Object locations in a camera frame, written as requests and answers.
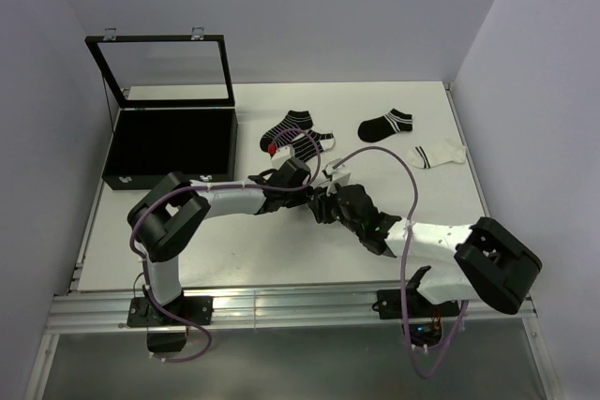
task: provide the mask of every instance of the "sock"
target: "sock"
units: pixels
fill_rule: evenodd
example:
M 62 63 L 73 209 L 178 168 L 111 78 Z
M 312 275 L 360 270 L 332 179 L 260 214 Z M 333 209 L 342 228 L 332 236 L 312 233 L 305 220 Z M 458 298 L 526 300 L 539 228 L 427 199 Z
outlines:
M 420 169 L 431 169 L 453 161 L 462 164 L 467 160 L 467 148 L 459 142 L 446 140 L 434 145 L 417 146 L 406 155 L 409 163 Z
M 331 132 L 319 133 L 315 130 L 309 130 L 308 134 L 317 142 L 319 152 L 317 152 L 317 149 L 315 149 L 314 145 L 312 145 L 312 142 L 310 142 L 310 140 L 303 134 L 296 140 L 292 141 L 291 144 L 277 149 L 277 152 L 273 155 L 273 160 L 275 160 L 274 167 L 276 169 L 278 169 L 278 165 L 281 165 L 281 163 L 275 164 L 276 161 L 285 161 L 289 157 L 295 156 L 306 163 L 317 154 L 322 154 L 326 150 L 333 148 L 334 144 L 336 143 L 334 134 Z
M 308 111 L 289 110 L 279 124 L 277 124 L 269 131 L 267 131 L 264 135 L 262 135 L 261 150 L 263 152 L 268 152 L 269 145 L 273 142 L 273 138 L 281 130 L 298 127 L 300 127 L 303 130 L 309 130 L 312 128 L 312 119 L 310 118 L 310 113 Z M 297 135 L 293 135 L 293 133 L 286 133 L 285 135 L 280 136 L 279 138 L 277 138 L 277 142 L 273 142 L 273 145 L 275 146 L 273 148 L 273 152 L 275 152 L 278 147 L 289 144 L 296 137 Z
M 358 137 L 364 142 L 377 142 L 400 131 L 413 131 L 413 115 L 393 109 L 384 116 L 361 123 Z

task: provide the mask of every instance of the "black sock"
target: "black sock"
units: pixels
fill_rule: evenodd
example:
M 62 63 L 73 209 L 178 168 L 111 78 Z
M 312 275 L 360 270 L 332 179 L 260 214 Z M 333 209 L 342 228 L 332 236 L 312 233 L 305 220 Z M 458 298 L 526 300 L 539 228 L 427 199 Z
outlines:
M 400 131 L 413 131 L 413 115 L 393 109 L 384 116 L 361 123 L 358 137 L 364 142 L 377 142 Z
M 336 143 L 333 133 L 319 133 L 309 130 L 308 135 L 317 142 L 319 154 L 331 149 Z M 293 156 L 305 163 L 318 154 L 317 149 L 315 149 L 315 146 L 312 145 L 312 142 L 310 142 L 310 139 L 304 133 L 297 140 L 292 141 L 290 145 L 293 148 Z
M 275 152 L 275 150 L 278 147 L 289 144 L 294 138 L 297 137 L 297 135 L 294 135 L 293 133 L 286 133 L 285 135 L 281 135 L 279 138 L 277 138 L 277 142 L 273 142 L 273 138 L 281 130 L 298 127 L 302 130 L 309 130 L 312 127 L 312 119 L 310 118 L 310 113 L 308 111 L 289 110 L 286 116 L 279 124 L 277 124 L 269 131 L 267 131 L 264 135 L 262 135 L 261 150 L 263 152 L 268 152 L 269 145 L 273 143 L 275 146 L 273 152 Z

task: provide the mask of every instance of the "striped sock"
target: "striped sock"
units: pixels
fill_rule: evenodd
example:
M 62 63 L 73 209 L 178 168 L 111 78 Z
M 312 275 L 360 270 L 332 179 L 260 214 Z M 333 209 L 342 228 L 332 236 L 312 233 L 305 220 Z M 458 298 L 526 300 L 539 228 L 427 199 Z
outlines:
M 453 161 L 462 164 L 467 160 L 467 148 L 460 142 L 446 140 L 434 145 L 419 145 L 406 155 L 416 168 L 431 169 Z
M 273 143 L 274 147 L 272 148 L 272 150 L 273 152 L 275 152 L 277 148 L 289 144 L 294 138 L 296 138 L 296 136 L 294 136 L 293 133 L 287 133 L 285 135 L 280 136 L 279 138 L 277 138 L 276 142 L 273 142 L 273 138 L 277 135 L 277 133 L 279 133 L 282 130 L 298 127 L 302 130 L 309 130 L 312 127 L 312 119 L 310 118 L 310 113 L 308 111 L 289 110 L 279 124 L 277 124 L 269 131 L 267 131 L 264 135 L 262 135 L 260 144 L 261 150 L 263 152 L 268 152 L 269 145 Z
M 336 143 L 334 134 L 331 132 L 319 133 L 315 130 L 309 130 L 308 135 L 317 142 L 319 152 L 317 152 L 315 146 L 312 145 L 312 142 L 305 135 L 300 136 L 290 144 L 290 147 L 292 147 L 292 156 L 305 163 L 317 154 L 322 154 L 324 151 L 331 149 Z
M 413 131 L 413 115 L 392 109 L 383 116 L 361 123 L 358 137 L 364 142 L 377 142 L 400 131 Z

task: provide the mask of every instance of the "black cable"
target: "black cable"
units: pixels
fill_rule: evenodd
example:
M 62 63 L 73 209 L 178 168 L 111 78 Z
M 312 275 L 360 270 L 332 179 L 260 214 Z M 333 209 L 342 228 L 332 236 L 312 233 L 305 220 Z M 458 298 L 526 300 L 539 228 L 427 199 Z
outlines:
M 135 299 L 135 285 L 138 283 L 138 280 L 140 279 L 140 277 L 143 275 L 143 272 L 140 272 L 138 274 L 138 276 L 135 277 L 135 280 L 133 280 L 133 298 Z
M 106 98 L 106 106 L 109 109 L 109 119 L 111 120 L 111 133 L 114 133 L 113 112 L 111 111 L 111 102 L 109 100 L 109 93 L 106 91 L 106 80 L 104 80 L 104 76 L 102 76 L 102 86 L 104 87 L 104 97 Z

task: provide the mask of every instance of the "white table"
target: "white table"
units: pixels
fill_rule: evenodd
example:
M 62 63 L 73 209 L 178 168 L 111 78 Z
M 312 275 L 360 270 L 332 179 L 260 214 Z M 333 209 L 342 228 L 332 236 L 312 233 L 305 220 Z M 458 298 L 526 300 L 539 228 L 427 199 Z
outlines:
M 234 92 L 239 119 L 237 179 L 270 168 L 259 140 L 287 110 L 309 110 L 316 127 L 334 132 L 336 146 L 322 155 L 325 163 L 366 146 L 356 134 L 359 124 L 392 108 L 412 114 L 413 132 L 399 133 L 378 144 L 400 156 L 415 145 L 447 138 L 460 141 L 440 82 L 237 84 Z M 314 169 L 316 158 L 309 165 Z M 393 215 L 407 213 L 412 188 L 393 158 L 367 152 L 347 166 L 352 171 L 351 182 L 364 185 L 380 210 Z M 459 225 L 484 215 L 468 164 L 415 168 L 413 172 L 420 193 L 414 220 Z M 79 290 L 131 289 L 141 264 L 128 249 L 131 230 L 126 217 L 144 194 L 103 187 Z M 422 263 L 411 261 L 409 274 Z M 180 277 L 184 287 L 208 288 L 395 281 L 399 279 L 399 258 L 374 256 L 341 225 L 317 225 L 310 210 L 299 207 L 202 223 L 180 257 Z

